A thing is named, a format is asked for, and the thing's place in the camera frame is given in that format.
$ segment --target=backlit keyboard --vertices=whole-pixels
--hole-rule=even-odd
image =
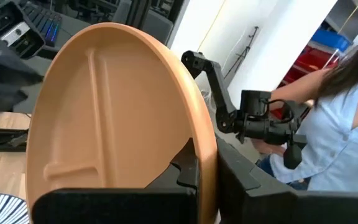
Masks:
[[[32,2],[21,4],[22,10],[42,34],[47,46],[54,47],[59,32],[62,17]]]

